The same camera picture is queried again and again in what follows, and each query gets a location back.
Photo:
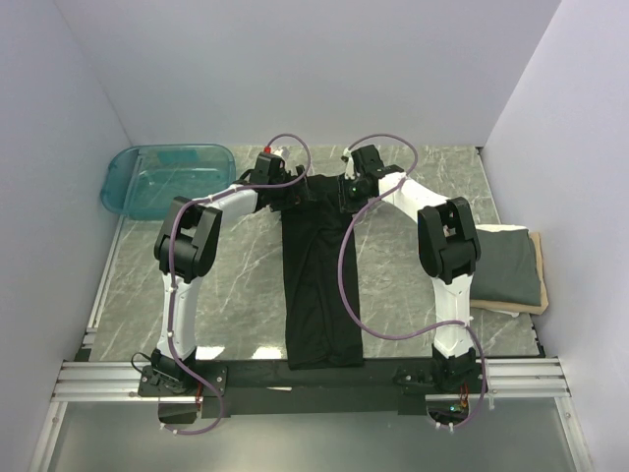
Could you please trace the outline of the black t shirt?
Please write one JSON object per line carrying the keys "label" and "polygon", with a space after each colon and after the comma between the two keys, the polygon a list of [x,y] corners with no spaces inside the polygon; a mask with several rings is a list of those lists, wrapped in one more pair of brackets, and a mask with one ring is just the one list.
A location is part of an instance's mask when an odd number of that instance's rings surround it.
{"label": "black t shirt", "polygon": [[292,370],[358,367],[361,329],[342,302],[337,263],[352,215],[340,210],[338,179],[308,179],[314,196],[281,212],[285,346]]}

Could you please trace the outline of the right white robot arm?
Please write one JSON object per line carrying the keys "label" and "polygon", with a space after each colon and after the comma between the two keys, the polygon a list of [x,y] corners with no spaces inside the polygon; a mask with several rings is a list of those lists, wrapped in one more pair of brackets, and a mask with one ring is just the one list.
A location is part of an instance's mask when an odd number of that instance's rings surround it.
{"label": "right white robot arm", "polygon": [[[343,152],[339,178],[341,207],[355,215],[343,236],[337,285],[351,320],[385,340],[406,340],[434,332],[429,382],[444,392],[457,391],[482,372],[482,348],[471,332],[471,285],[482,250],[469,202],[444,197],[410,177],[397,165],[385,165],[376,146],[353,143]],[[387,203],[417,224],[419,260],[431,280],[435,323],[406,335],[378,333],[364,325],[350,305],[344,286],[344,258],[356,221],[375,203]]]}

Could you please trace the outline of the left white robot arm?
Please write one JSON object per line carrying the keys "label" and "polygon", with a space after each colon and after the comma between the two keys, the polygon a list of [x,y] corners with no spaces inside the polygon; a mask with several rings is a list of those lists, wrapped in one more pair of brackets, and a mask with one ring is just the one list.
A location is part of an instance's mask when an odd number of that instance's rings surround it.
{"label": "left white robot arm", "polygon": [[227,189],[173,200],[153,248],[164,305],[160,336],[150,355],[153,373],[173,394],[190,392],[200,380],[194,368],[197,306],[202,279],[216,259],[221,227],[265,207],[294,202],[309,169],[299,165],[289,171],[283,150],[266,147],[255,166]]}

